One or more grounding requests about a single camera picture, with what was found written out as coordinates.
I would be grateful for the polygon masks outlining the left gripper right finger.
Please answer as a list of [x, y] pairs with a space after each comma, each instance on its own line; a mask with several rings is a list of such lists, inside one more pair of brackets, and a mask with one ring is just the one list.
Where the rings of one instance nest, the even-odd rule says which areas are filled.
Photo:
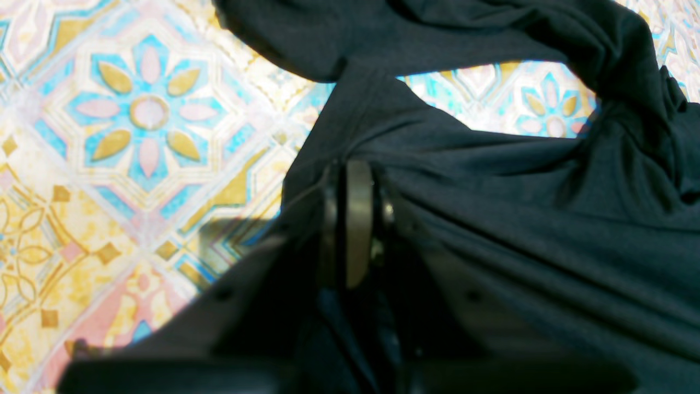
[[345, 290], [370, 285], [392, 314], [397, 393], [630, 393], [623, 366], [540, 334], [428, 234], [388, 180], [345, 164]]

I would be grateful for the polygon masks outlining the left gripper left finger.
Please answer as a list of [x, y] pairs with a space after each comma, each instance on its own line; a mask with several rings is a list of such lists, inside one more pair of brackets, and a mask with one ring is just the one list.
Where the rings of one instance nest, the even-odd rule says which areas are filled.
[[298, 393], [294, 361], [323, 287], [342, 285], [337, 244], [342, 169], [328, 165], [270, 231], [192, 304], [108, 356], [78, 357], [59, 393]]

